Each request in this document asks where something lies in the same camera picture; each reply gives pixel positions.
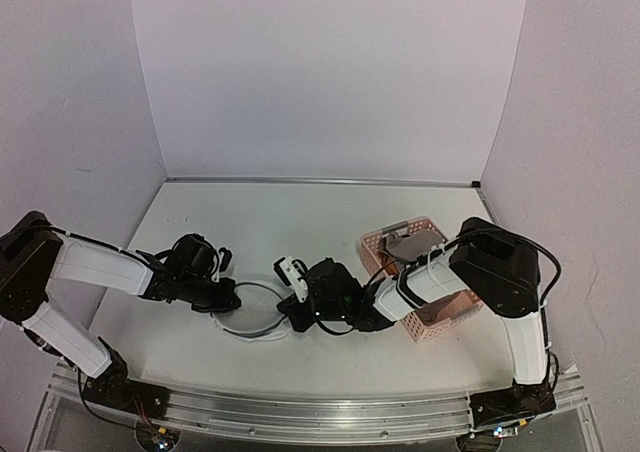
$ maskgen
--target black cable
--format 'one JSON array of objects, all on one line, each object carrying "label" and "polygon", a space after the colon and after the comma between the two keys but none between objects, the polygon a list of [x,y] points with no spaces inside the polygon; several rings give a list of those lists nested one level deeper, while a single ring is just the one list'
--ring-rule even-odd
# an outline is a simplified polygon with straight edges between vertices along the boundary
[{"label": "black cable", "polygon": [[542,322],[542,339],[546,346],[549,344],[549,326],[547,325],[547,312],[544,307],[540,308],[540,321]]},{"label": "black cable", "polygon": [[27,338],[31,342],[33,342],[33,345],[38,347],[38,349],[40,349],[42,352],[45,352],[49,355],[53,355],[54,357],[63,358],[60,352],[58,352],[56,349],[51,347],[46,341],[42,339],[42,337],[40,337],[38,334],[36,334],[32,330],[24,329],[23,332],[24,332],[24,335],[26,335]]},{"label": "black cable", "polygon": [[84,406],[84,408],[87,410],[87,412],[89,412],[89,414],[91,414],[96,419],[106,422],[108,424],[125,427],[126,429],[133,430],[134,432],[139,430],[139,428],[136,426],[123,424],[121,422],[116,422],[115,420],[110,420],[110,419],[107,419],[106,417],[102,417],[101,415],[96,414],[93,410],[89,408],[89,405],[87,405],[87,402],[84,399],[84,394],[82,393],[82,371],[80,370],[79,367],[78,367],[78,395],[80,396],[80,402],[82,402],[82,405]]},{"label": "black cable", "polygon": [[102,242],[101,240],[92,239],[91,237],[86,237],[84,235],[76,234],[75,232],[67,232],[67,231],[65,231],[63,229],[60,229],[58,227],[52,227],[51,230],[53,230],[54,232],[57,232],[59,234],[62,234],[62,235],[68,235],[69,237],[71,237],[73,239],[82,240],[83,242],[88,242],[90,244],[94,244],[94,245],[97,245],[99,247],[104,247],[105,249],[113,250],[114,252],[122,254],[125,257],[129,257],[130,259],[133,259],[136,262],[139,262],[142,265],[144,265],[145,267],[149,268],[149,262],[147,262],[146,260],[142,259],[141,257],[138,257],[135,254],[132,254],[128,250],[122,249],[120,247],[116,247],[115,245],[109,244],[107,242]]},{"label": "black cable", "polygon": [[393,259],[391,262],[387,262],[385,265],[383,265],[382,267],[380,267],[370,278],[369,281],[366,283],[366,285],[364,286],[364,290],[366,291],[369,287],[371,287],[371,285],[373,285],[373,282],[378,278],[378,276],[384,272],[386,270],[387,267],[389,267],[390,265],[396,263],[396,262],[402,262],[404,265],[409,264],[409,261],[404,260],[404,259],[400,259],[400,258],[395,258]]},{"label": "black cable", "polygon": [[309,272],[309,268],[307,267],[307,264],[305,264],[302,260],[293,259],[292,263],[293,265],[298,265],[298,267],[300,267],[300,269],[302,270],[303,274],[306,274],[307,272]]},{"label": "black cable", "polygon": [[214,274],[218,272],[218,270],[220,269],[220,265],[222,264],[222,259],[220,258],[220,254],[215,248],[213,249],[213,254],[216,258],[216,265],[211,265],[211,273],[209,274],[209,278],[213,277]]},{"label": "black cable", "polygon": [[553,374],[553,384],[551,385],[551,394],[553,394],[556,391],[556,386],[558,385],[558,377],[560,376],[560,360],[558,359],[558,356],[555,354],[555,352],[549,351],[547,355],[550,355],[551,357],[553,357],[553,361],[555,362],[555,372]]},{"label": "black cable", "polygon": [[316,316],[315,317],[315,322],[316,324],[318,324],[318,327],[320,327],[323,331],[325,331],[327,334],[329,335],[333,335],[334,337],[341,337],[343,335],[347,335],[350,334],[351,332],[353,332],[354,330],[356,330],[355,328],[351,327],[348,330],[342,331],[342,332],[338,332],[336,330],[332,330],[329,327],[327,327],[326,325],[324,325],[322,323],[322,321]]},{"label": "black cable", "polygon": [[[400,271],[400,273],[398,274],[398,279],[396,280],[396,293],[400,296],[400,298],[402,298],[402,300],[405,301],[405,303],[409,307],[414,310],[418,310],[427,305],[427,301],[413,292],[413,290],[411,290],[411,287],[409,287],[409,284],[407,284],[408,279],[406,277],[410,275],[414,270],[417,270],[417,268],[412,269],[411,266],[408,266]],[[400,284],[404,284],[404,288],[407,290],[402,290],[400,288]]]}]

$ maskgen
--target basket handle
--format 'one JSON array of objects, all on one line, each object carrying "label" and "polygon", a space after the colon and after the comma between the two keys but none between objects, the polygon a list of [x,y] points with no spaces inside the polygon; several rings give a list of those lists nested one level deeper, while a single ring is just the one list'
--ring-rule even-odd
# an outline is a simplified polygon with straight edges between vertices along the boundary
[{"label": "basket handle", "polygon": [[406,229],[409,227],[409,221],[403,220],[402,222],[398,222],[397,224],[389,225],[380,229],[382,235],[390,234],[391,232],[395,232],[396,230]]}]

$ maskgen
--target white partition panel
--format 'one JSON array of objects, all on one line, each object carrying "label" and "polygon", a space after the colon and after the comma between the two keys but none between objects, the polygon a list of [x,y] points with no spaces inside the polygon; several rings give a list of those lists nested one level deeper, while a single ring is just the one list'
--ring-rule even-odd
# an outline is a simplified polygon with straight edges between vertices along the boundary
[{"label": "white partition panel", "polygon": [[470,182],[525,0],[132,0],[170,176]]},{"label": "white partition panel", "polygon": [[639,10],[638,0],[528,0],[483,176],[502,224],[564,265],[552,340],[564,365],[573,353],[610,451],[640,442]]},{"label": "white partition panel", "polygon": [[[165,178],[129,0],[0,0],[0,31],[0,234],[39,209],[125,245]],[[85,325],[102,294],[52,288]],[[24,450],[53,363],[14,324],[2,326],[7,450]]]}]

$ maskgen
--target white cable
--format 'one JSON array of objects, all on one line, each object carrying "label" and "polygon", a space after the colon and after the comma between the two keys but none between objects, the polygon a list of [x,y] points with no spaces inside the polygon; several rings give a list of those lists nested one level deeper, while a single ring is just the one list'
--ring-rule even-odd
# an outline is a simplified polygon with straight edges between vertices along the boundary
[{"label": "white cable", "polygon": [[[283,300],[284,297],[282,297],[275,289],[261,284],[259,282],[250,282],[250,281],[244,281],[244,282],[238,282],[236,284],[236,289],[238,289],[239,287],[243,287],[243,286],[254,286],[254,287],[260,287],[262,289],[265,289],[269,292],[271,292],[273,295],[275,295],[276,297],[278,297],[278,299]],[[241,339],[245,339],[245,340],[265,340],[265,337],[268,336],[274,336],[281,338],[287,335],[288,331],[284,334],[280,333],[279,335],[274,335],[276,334],[279,330],[280,330],[280,326],[282,325],[282,323],[284,322],[284,320],[286,319],[286,316],[282,316],[279,317],[278,320],[276,320],[273,324],[269,325],[268,327],[265,327],[262,330],[258,330],[258,331],[240,331],[240,330],[232,330],[229,327],[227,327],[226,325],[222,324],[220,321],[217,320],[216,318],[216,314],[212,313],[211,317],[216,320],[216,322],[218,323],[218,325],[222,328],[222,330],[230,335],[233,335],[235,337],[239,337]]]},{"label": "white cable", "polygon": [[440,283],[440,281],[436,279],[436,277],[433,275],[433,269],[431,267],[431,264],[434,262],[431,261],[431,252],[433,252],[437,248],[438,248],[437,246],[432,247],[429,253],[427,254],[427,273],[429,274],[429,277],[431,278],[431,280],[433,280],[446,295],[449,295],[449,291],[445,289],[444,286]]}]

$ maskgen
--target glass surface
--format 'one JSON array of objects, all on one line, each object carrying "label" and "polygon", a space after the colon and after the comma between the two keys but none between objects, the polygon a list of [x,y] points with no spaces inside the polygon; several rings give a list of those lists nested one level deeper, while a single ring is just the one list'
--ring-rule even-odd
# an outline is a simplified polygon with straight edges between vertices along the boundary
[{"label": "glass surface", "polygon": [[[91,417],[81,404],[60,399],[52,421],[47,449],[60,452],[135,452],[142,450],[133,432]],[[264,444],[220,439],[196,432],[184,432],[176,451],[189,452],[455,452],[454,439],[411,445],[299,446]],[[587,452],[575,411],[539,419],[516,438],[503,441],[500,452],[533,451]]]}]

